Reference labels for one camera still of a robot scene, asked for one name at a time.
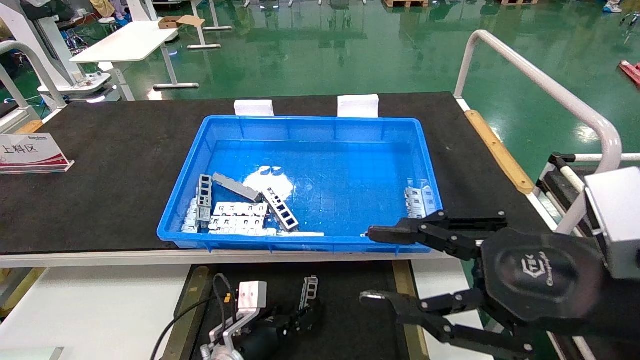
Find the reflective floor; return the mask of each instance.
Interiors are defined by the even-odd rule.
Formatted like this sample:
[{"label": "reflective floor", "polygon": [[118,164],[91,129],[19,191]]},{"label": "reflective floor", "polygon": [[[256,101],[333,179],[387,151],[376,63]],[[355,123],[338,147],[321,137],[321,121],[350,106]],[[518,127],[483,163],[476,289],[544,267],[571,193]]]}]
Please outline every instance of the reflective floor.
[{"label": "reflective floor", "polygon": [[[189,14],[186,5],[159,14]],[[180,29],[169,50],[178,80],[199,82],[197,90],[152,90],[154,83],[169,81],[160,51],[130,64],[125,76],[136,98],[452,92],[469,35],[486,29],[611,120],[625,152],[640,152],[634,131],[640,94],[617,68],[621,60],[640,62],[640,28],[629,33],[619,27],[624,13],[604,14],[604,3],[540,0],[534,6],[501,6],[491,0],[442,0],[410,9],[390,9],[380,0],[365,6],[359,0],[261,5],[265,9],[256,0],[249,8],[238,1],[216,3],[220,24],[233,30],[208,32],[205,39],[222,49],[188,51],[187,45],[198,43],[197,32]],[[632,0],[623,3],[625,13],[635,6]],[[200,16],[211,25],[206,4]],[[105,35],[102,28],[86,33],[96,39]],[[552,151],[600,152],[590,129],[485,45],[476,50],[464,98],[531,177]]]}]

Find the handrail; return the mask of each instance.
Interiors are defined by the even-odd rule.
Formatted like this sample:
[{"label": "handrail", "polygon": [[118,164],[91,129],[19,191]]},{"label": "handrail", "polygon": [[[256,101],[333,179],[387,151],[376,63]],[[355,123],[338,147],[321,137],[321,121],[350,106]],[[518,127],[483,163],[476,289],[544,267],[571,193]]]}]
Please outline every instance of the handrail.
[{"label": "handrail", "polygon": [[[36,73],[40,75],[40,79],[42,79],[44,86],[49,89],[51,97],[53,97],[53,100],[56,102],[58,109],[64,108],[67,104],[62,99],[62,95],[58,91],[58,88],[56,88],[56,85],[53,83],[53,80],[49,76],[49,73],[47,73],[47,71],[44,69],[42,62],[40,61],[40,59],[38,59],[36,53],[34,53],[30,47],[28,47],[26,44],[23,44],[22,42],[11,40],[0,42],[0,54],[4,54],[7,51],[14,49],[22,51],[27,56],[29,62],[31,62],[31,65],[36,70]],[[15,102],[18,104],[18,106],[20,106],[22,110],[29,107],[27,101],[22,96],[22,93],[20,93],[20,90],[18,90],[18,88],[15,86],[15,83],[13,83],[13,81],[9,77],[9,74],[7,74],[4,69],[0,71],[0,80],[4,83],[7,90],[9,90],[9,92],[15,99]]]},{"label": "handrail", "polygon": [[[596,169],[596,173],[615,170],[619,167],[622,156],[622,141],[613,124],[487,30],[476,30],[471,34],[467,42],[465,56],[462,59],[462,66],[456,83],[456,90],[453,93],[456,99],[462,99],[462,91],[467,80],[469,65],[471,65],[471,57],[473,57],[478,40],[486,42],[487,45],[496,50],[529,79],[533,80],[542,90],[546,91],[580,121],[595,131],[602,143],[602,161]],[[582,192],[566,212],[560,224],[558,224],[556,232],[569,234],[586,213],[584,192]]]}]

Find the cardboard box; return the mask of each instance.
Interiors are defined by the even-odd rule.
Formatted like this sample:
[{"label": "cardboard box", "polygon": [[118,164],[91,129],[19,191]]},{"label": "cardboard box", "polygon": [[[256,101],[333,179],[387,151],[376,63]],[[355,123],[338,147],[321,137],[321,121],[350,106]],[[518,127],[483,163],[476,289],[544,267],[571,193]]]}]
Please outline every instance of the cardboard box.
[{"label": "cardboard box", "polygon": [[199,28],[204,23],[204,19],[201,19],[193,15],[185,16],[166,16],[158,22],[158,28],[161,29],[177,29],[182,25],[191,25]]}]

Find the plastic tray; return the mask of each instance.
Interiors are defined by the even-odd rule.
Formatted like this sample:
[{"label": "plastic tray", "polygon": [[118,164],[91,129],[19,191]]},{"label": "plastic tray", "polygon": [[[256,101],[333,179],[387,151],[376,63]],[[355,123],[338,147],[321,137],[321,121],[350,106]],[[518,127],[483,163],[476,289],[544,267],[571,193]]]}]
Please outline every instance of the plastic tray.
[{"label": "plastic tray", "polygon": [[[198,176],[219,172],[236,181],[291,194],[285,202],[300,231],[323,237],[243,236],[180,231]],[[442,208],[429,151],[415,119],[207,117],[173,188],[157,234],[183,249],[429,252],[422,245],[374,243],[370,225],[407,217],[408,179],[426,180]],[[213,203],[246,202],[217,185]],[[277,227],[273,219],[268,227]]]}]

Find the gripper logo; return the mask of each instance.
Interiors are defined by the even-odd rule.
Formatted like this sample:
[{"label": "gripper logo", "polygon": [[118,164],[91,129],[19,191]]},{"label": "gripper logo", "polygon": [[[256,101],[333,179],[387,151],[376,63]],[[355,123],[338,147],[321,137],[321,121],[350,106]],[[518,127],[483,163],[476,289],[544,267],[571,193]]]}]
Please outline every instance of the gripper logo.
[{"label": "gripper logo", "polygon": [[551,261],[547,255],[540,251],[538,253],[540,258],[536,260],[535,255],[525,255],[522,258],[522,272],[530,275],[532,278],[537,279],[539,276],[547,275],[547,286],[554,285],[553,268],[551,267]]},{"label": "gripper logo", "polygon": [[540,275],[544,275],[545,264],[542,260],[536,260],[535,255],[525,255],[522,259],[522,272],[531,275],[532,278],[537,279]]}]

